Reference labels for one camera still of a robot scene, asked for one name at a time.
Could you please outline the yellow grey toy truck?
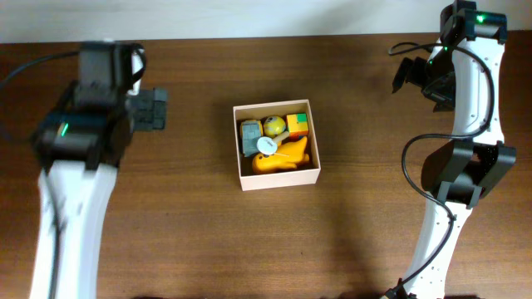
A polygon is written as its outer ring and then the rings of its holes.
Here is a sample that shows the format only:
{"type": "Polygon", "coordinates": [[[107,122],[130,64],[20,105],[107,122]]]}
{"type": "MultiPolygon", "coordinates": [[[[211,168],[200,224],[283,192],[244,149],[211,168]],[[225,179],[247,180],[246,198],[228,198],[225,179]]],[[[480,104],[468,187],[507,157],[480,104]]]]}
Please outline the yellow grey toy truck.
{"type": "Polygon", "coordinates": [[[250,157],[259,152],[257,142],[264,136],[263,125],[260,120],[245,120],[240,124],[240,139],[242,153],[245,157],[250,157]]]}

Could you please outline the orange rubber animal toy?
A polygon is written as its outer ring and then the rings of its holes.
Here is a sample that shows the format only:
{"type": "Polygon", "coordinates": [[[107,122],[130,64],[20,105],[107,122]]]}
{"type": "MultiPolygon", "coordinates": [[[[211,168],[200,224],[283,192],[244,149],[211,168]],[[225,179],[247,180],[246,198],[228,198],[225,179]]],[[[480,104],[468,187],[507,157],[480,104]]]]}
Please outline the orange rubber animal toy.
{"type": "Polygon", "coordinates": [[[255,174],[272,174],[281,170],[296,170],[308,164],[310,156],[306,153],[308,138],[304,136],[298,141],[291,141],[279,145],[276,154],[256,154],[252,161],[255,174]]]}

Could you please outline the multicoloured puzzle cube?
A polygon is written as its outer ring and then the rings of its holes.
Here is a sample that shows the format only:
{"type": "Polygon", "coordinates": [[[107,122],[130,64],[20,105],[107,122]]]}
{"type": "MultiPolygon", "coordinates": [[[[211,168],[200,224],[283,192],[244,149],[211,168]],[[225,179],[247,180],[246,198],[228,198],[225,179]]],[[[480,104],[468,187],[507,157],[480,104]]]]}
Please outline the multicoloured puzzle cube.
{"type": "Polygon", "coordinates": [[[308,118],[306,113],[286,115],[289,139],[299,140],[308,135],[308,118]]]}

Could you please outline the yellow one-eyed ball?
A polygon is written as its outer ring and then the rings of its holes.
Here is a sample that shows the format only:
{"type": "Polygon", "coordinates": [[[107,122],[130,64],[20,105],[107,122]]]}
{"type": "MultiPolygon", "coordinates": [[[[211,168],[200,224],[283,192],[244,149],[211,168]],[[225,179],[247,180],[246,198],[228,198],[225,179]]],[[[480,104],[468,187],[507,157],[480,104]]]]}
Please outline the yellow one-eyed ball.
{"type": "Polygon", "coordinates": [[[286,122],[281,116],[271,115],[266,118],[263,128],[264,135],[273,139],[286,130],[286,122]]]}

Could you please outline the pink cardboard box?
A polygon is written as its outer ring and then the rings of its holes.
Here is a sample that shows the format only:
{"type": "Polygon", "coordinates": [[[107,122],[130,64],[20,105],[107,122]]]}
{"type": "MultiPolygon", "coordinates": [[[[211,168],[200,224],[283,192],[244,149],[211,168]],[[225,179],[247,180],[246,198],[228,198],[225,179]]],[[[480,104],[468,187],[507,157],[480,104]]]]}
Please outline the pink cardboard box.
{"type": "Polygon", "coordinates": [[[321,171],[313,113],[309,100],[288,100],[254,105],[238,105],[233,107],[234,137],[239,168],[239,181],[243,191],[271,189],[305,184],[315,184],[321,171]],[[270,115],[288,115],[306,113],[309,132],[306,152],[310,156],[310,165],[302,169],[281,171],[276,174],[256,175],[251,169],[252,159],[245,158],[241,153],[239,140],[239,123],[243,120],[263,119],[270,115]]]}

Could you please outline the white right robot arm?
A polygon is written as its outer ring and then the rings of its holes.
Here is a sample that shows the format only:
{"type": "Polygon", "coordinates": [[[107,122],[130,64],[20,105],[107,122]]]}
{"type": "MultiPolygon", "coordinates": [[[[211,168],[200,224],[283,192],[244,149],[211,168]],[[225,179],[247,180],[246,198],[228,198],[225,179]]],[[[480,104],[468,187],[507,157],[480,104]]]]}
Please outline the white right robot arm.
{"type": "Polygon", "coordinates": [[[402,42],[390,56],[423,49],[426,59],[404,58],[392,82],[420,87],[436,112],[454,114],[445,144],[430,154],[421,182],[412,187],[426,200],[416,250],[406,274],[385,298],[443,298],[446,275],[466,220],[516,161],[505,145],[499,116],[500,63],[508,38],[507,17],[483,12],[473,1],[455,1],[441,11],[434,43],[402,42]]]}

